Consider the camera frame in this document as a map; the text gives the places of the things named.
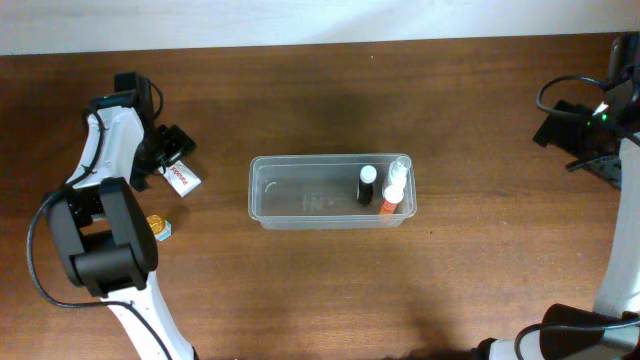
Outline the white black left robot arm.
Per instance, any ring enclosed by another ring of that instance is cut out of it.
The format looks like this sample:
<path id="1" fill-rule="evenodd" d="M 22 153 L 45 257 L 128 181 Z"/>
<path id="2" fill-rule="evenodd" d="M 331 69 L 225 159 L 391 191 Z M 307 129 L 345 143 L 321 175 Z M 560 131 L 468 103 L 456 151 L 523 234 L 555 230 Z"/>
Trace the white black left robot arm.
<path id="1" fill-rule="evenodd" d="M 142 359 L 195 359 L 157 280 L 158 241 L 135 194 L 166 175 L 195 142 L 178 126 L 157 125 L 164 97 L 148 77 L 120 73 L 114 91 L 83 110 L 88 137 L 73 174 L 48 193 L 45 218 L 69 281 L 120 321 Z"/>

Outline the orange bottle white cap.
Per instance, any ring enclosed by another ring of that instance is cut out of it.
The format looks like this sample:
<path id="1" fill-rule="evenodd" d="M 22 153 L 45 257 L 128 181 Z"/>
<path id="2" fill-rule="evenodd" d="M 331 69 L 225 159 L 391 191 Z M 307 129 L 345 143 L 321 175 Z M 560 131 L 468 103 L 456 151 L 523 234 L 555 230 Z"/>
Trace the orange bottle white cap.
<path id="1" fill-rule="evenodd" d="M 404 189 L 399 186 L 389 185 L 383 193 L 383 201 L 379 210 L 380 215 L 393 215 L 397 206 L 404 198 Z"/>

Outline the white Panadol box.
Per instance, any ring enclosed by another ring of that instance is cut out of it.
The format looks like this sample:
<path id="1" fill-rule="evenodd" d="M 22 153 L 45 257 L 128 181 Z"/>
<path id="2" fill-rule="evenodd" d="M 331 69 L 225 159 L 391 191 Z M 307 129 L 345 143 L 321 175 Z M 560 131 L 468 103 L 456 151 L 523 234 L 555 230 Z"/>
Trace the white Panadol box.
<path id="1" fill-rule="evenodd" d="M 182 161 L 160 168 L 162 176 L 180 197 L 185 197 L 201 184 L 201 179 Z"/>

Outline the dark bottle white cap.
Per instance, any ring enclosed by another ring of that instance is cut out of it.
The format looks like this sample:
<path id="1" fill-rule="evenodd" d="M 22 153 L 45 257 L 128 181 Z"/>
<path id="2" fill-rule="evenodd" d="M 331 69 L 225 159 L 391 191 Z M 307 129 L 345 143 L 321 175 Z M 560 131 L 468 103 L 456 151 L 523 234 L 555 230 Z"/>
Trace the dark bottle white cap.
<path id="1" fill-rule="evenodd" d="M 374 194 L 374 183 L 377 178 L 377 170 L 372 165 L 365 165 L 359 172 L 357 189 L 357 201 L 366 206 L 371 203 Z"/>

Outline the white dropper bottle clear cap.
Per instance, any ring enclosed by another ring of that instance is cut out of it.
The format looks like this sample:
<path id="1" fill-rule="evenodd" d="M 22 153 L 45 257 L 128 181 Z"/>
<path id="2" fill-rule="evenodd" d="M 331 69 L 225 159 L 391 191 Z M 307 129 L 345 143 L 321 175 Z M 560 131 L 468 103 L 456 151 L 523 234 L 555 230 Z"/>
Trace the white dropper bottle clear cap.
<path id="1" fill-rule="evenodd" d="M 401 155 L 392 161 L 383 182 L 382 192 L 389 187 L 403 192 L 411 167 L 412 161 L 407 155 Z"/>

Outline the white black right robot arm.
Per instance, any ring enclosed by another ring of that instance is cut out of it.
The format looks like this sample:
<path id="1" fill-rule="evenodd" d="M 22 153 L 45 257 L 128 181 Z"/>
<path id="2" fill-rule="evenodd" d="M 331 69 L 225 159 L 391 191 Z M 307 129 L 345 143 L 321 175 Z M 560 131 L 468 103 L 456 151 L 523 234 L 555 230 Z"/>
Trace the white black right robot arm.
<path id="1" fill-rule="evenodd" d="M 512 339 L 488 338 L 474 359 L 636 359 L 639 356 L 639 34 L 612 43 L 607 77 L 594 109 L 536 97 L 547 117 L 533 137 L 574 157 L 584 170 L 619 190 L 621 198 L 607 269 L 592 310 L 554 304 L 542 321 Z"/>

